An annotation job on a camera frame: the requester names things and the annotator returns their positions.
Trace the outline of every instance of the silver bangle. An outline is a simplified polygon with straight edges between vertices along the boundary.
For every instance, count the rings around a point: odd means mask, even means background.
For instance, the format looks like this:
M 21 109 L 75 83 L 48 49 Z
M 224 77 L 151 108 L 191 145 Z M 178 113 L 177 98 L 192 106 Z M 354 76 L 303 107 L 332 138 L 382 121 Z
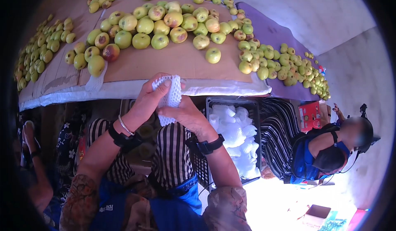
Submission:
M 131 132 L 128 128 L 126 128 L 124 122 L 123 122 L 122 119 L 121 119 L 121 115 L 118 115 L 118 121 L 120 121 L 121 126 L 122 126 L 129 134 L 131 134 L 131 135 L 133 135 L 133 136 L 135 135 L 135 132 Z

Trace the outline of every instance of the purple cloth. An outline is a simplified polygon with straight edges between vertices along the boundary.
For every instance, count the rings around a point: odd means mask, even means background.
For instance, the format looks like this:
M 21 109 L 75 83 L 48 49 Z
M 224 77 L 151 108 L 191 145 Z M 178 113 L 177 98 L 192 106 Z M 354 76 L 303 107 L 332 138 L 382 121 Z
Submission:
M 238 2 L 236 6 L 245 10 L 246 18 L 249 18 L 254 27 L 254 37 L 260 40 L 261 43 L 272 45 L 275 50 L 280 50 L 280 44 L 286 43 L 289 47 L 293 47 L 296 55 L 301 58 L 306 58 L 304 52 L 310 53 L 299 41 L 297 41 L 290 29 L 278 25 L 275 21 L 260 13 L 257 9 L 244 3 Z M 314 60 L 306 58 L 312 62 L 312 66 L 318 69 L 318 65 Z M 292 100 L 319 100 L 318 95 L 312 95 L 309 88 L 304 88 L 302 83 L 297 82 L 294 86 L 285 86 L 279 79 L 267 79 L 267 85 L 272 87 L 271 95 L 279 98 Z

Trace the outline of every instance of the white foam net sleeve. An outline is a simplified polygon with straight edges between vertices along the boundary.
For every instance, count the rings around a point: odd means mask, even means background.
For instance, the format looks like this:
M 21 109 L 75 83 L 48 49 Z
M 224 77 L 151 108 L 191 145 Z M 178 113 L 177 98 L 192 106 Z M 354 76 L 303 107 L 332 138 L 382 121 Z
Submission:
M 99 77 L 93 77 L 91 75 L 91 77 L 88 80 L 87 84 L 85 84 L 85 90 L 86 91 L 91 91 L 91 92 L 98 92 L 101 89 L 102 85 L 103 85 L 103 81 L 105 79 L 106 71 L 107 71 L 107 61 L 105 61 L 105 68 L 103 69 L 103 71 L 99 75 Z
M 171 88 L 169 89 L 169 92 L 164 97 L 161 98 L 161 100 L 158 103 L 158 107 L 160 108 L 164 106 L 170 106 L 175 108 L 179 107 L 181 101 L 180 76 L 167 75 L 161 77 L 158 80 L 155 80 L 151 85 L 153 91 L 155 91 L 157 87 L 159 87 L 165 80 L 172 81 Z M 161 126 L 166 126 L 176 121 L 174 118 L 164 117 L 161 115 L 158 115 L 158 118 L 160 120 Z
M 233 105 L 212 105 L 209 113 L 209 123 L 223 135 L 223 145 L 239 176 L 245 179 L 259 177 L 260 170 L 256 167 L 259 144 L 254 139 L 257 128 L 252 125 L 248 110 Z

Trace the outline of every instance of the black and white striped clothing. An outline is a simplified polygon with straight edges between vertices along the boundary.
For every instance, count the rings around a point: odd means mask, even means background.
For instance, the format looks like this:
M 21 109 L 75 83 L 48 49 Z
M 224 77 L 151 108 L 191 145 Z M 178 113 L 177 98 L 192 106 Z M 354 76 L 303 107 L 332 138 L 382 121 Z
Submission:
M 88 146 L 103 134 L 110 122 L 105 119 L 96 119 L 92 122 L 88 133 Z M 162 127 L 157 134 L 157 148 L 152 161 L 151 171 L 157 182 L 165 189 L 181 185 L 194 176 L 190 161 L 190 150 L 186 140 L 191 132 L 179 123 L 172 123 Z M 109 181 L 124 185 L 135 172 L 123 156 L 118 152 L 106 177 Z
M 292 140 L 301 131 L 293 105 L 279 98 L 260 102 L 262 155 L 273 174 L 283 180 L 291 175 Z

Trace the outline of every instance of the black plastic crate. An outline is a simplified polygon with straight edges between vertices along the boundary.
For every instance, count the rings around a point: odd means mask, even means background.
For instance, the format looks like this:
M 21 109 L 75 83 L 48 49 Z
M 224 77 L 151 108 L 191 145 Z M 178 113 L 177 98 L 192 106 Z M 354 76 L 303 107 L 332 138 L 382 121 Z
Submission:
M 261 171 L 261 134 L 260 134 L 260 114 L 259 114 L 259 104 L 255 100 L 247 100 L 243 98 L 238 98 L 235 96 L 213 96 L 206 98 L 206 107 L 201 109 L 201 112 L 209 119 L 209 114 L 206 110 L 212 107 L 212 105 L 233 105 L 235 108 L 244 107 L 249 112 L 249 118 L 253 119 L 252 125 L 257 128 L 257 135 L 255 136 L 255 142 L 259 144 L 259 148 L 256 150 L 257 163 L 256 166 Z M 194 153 L 190 153 L 190 159 L 192 162 L 192 167 L 197 173 L 198 182 L 209 192 L 212 190 L 210 185 L 213 182 L 212 174 L 210 173 L 209 166 L 207 164 L 206 158 L 199 159 Z M 248 184 L 253 182 L 260 177 L 254 179 L 242 179 L 242 184 Z

